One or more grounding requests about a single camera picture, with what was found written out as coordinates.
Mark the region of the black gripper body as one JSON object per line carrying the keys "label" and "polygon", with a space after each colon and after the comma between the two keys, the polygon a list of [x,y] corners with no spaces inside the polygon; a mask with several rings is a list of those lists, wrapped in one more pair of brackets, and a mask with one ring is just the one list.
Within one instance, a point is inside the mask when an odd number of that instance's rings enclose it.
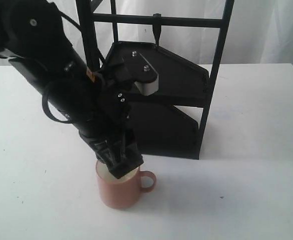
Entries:
{"label": "black gripper body", "polygon": [[113,146],[122,132],[132,130],[128,123],[131,106],[124,95],[124,90],[130,89],[133,81],[130,78],[120,81],[116,76],[116,70],[123,66],[122,63],[119,66],[104,63],[101,69],[94,73],[95,79],[102,82],[101,92],[95,99],[97,111],[94,113],[94,119],[98,123],[93,125],[97,127],[99,134],[91,136],[81,133],[80,136],[85,142],[86,140],[107,141]]}

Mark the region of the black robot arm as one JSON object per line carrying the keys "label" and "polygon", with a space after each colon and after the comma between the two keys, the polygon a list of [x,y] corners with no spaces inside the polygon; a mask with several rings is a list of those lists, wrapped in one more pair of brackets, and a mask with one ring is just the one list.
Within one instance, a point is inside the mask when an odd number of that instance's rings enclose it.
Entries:
{"label": "black robot arm", "polygon": [[66,37],[62,15],[45,0],[0,0],[0,58],[24,76],[50,107],[73,125],[116,178],[143,164],[133,130],[130,105],[114,82],[91,71]]}

